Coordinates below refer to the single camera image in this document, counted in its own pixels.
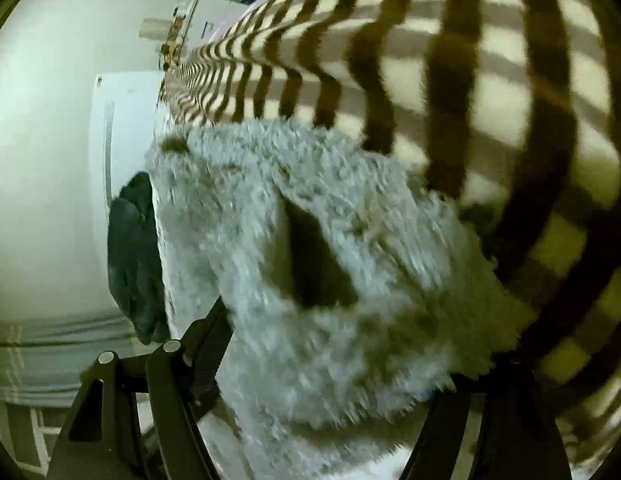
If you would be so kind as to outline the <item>brown checkered underblanket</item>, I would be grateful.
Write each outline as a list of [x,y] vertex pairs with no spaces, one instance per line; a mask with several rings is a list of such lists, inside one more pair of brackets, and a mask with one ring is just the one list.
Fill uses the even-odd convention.
[[414,162],[537,318],[573,474],[621,479],[621,18],[606,0],[260,0],[169,69],[176,122],[293,117]]

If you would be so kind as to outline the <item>white bed headboard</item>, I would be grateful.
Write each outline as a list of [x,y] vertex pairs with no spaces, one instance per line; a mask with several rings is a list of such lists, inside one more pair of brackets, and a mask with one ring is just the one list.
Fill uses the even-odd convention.
[[88,168],[94,239],[101,245],[109,206],[120,189],[144,168],[152,139],[162,72],[97,76],[88,128]]

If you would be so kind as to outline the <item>grey-green curtain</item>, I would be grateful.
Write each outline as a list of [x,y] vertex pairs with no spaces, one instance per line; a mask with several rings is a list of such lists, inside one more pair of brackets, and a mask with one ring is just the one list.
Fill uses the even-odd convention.
[[119,310],[0,322],[0,402],[68,408],[98,354],[142,351]]

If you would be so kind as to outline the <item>dark green folded blanket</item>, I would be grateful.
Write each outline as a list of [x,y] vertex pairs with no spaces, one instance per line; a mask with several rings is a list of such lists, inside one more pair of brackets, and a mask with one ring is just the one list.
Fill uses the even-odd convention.
[[170,337],[164,306],[152,186],[143,171],[112,200],[106,239],[109,291],[142,344]]

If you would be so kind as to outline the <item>grey fluffy fleece pants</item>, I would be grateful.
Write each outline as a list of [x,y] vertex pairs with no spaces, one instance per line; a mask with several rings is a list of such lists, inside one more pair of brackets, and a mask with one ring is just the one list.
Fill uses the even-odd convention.
[[200,422],[226,479],[345,478],[512,349],[532,309],[403,162],[291,120],[177,127],[147,155],[176,334],[228,309]]

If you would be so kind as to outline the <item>white bedside table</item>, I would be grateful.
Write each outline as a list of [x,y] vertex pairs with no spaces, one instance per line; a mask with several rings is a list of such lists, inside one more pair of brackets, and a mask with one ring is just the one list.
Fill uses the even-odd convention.
[[238,21],[246,10],[248,5],[237,1],[196,0],[188,15],[184,48],[190,52],[207,44],[215,34]]

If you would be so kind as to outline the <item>beige cylindrical lamp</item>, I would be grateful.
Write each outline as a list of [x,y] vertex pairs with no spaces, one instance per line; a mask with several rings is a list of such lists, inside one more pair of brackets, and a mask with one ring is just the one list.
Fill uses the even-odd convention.
[[165,41],[168,38],[173,22],[161,18],[145,18],[138,32],[138,37],[153,41]]

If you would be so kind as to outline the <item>white framed window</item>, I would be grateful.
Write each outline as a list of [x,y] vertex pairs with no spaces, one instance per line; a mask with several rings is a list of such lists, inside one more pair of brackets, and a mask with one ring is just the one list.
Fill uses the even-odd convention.
[[161,455],[140,432],[135,396],[99,380],[70,408],[0,402],[0,479],[164,479]]

